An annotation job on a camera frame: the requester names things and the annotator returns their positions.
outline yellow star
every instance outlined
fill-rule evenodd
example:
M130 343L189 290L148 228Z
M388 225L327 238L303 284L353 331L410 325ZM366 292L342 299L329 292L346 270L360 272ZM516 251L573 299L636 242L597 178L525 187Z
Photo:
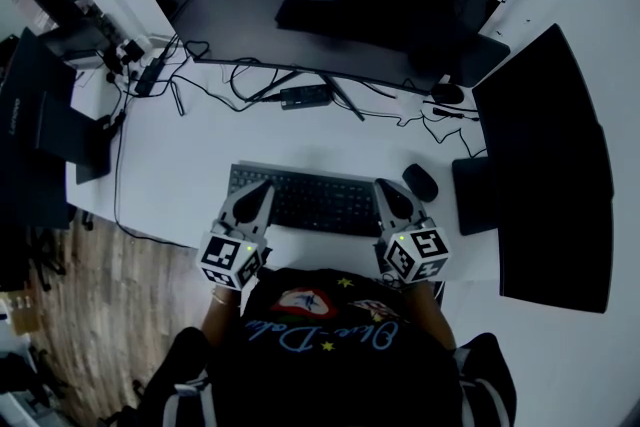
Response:
M353 282L350 279L342 278L338 280L338 285L342 285L344 288L352 287Z

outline person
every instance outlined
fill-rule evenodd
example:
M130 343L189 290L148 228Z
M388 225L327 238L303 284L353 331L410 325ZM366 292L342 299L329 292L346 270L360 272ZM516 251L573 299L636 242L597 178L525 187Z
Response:
M458 348L427 282L400 293L335 270L263 270L239 305L213 291L202 329L176 337L147 386L141 425L514 424L495 336Z

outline monitor stand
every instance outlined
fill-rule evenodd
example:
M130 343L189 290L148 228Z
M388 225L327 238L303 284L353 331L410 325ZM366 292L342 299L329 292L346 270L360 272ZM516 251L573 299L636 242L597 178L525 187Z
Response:
M291 79L296 78L298 75L302 75L302 72L300 71L292 71L290 73L287 73L284 77L276 80L274 83L269 84L267 87L265 87L264 89L258 91L255 95L250 96L249 98L247 98L247 102L255 102L257 100L259 100L260 98L262 98L264 95L266 95L269 91L281 86L282 84L284 84L285 82L288 82ZM329 75L319 75L319 77L322 79L322 81L329 86L329 89L337 96L340 97L340 99L346 103L349 108L353 111L353 113L356 115L356 117L360 120L360 121L364 121L364 116L362 115L362 113L358 110L358 108L353 104L353 102L351 101L351 98L349 98L349 96L347 95L347 93L345 93L342 88L338 85L338 83L333 79L333 77L330 77Z
M41 98L35 130L35 149L76 164L78 184L111 172L110 116L94 120L51 95Z
M497 192L489 158L454 160L451 169L456 189L460 233L473 235L496 229Z

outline person's right arm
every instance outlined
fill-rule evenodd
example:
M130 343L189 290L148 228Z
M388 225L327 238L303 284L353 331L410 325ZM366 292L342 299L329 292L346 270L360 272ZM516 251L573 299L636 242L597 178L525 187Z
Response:
M440 306L433 297L431 286L426 281L418 283L403 293L411 315L411 321L439 341L445 349L454 350L456 341L453 331L444 318Z

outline bracelet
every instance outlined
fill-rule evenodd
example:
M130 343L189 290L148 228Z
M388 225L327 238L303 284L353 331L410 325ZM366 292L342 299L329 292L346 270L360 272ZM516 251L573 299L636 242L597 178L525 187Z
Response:
M231 306L230 303L228 303L227 301L225 301L224 299L220 299L217 295L216 295L216 290L217 288L214 288L211 290L211 295L213 296L213 298L217 301L218 304L221 304L222 306Z

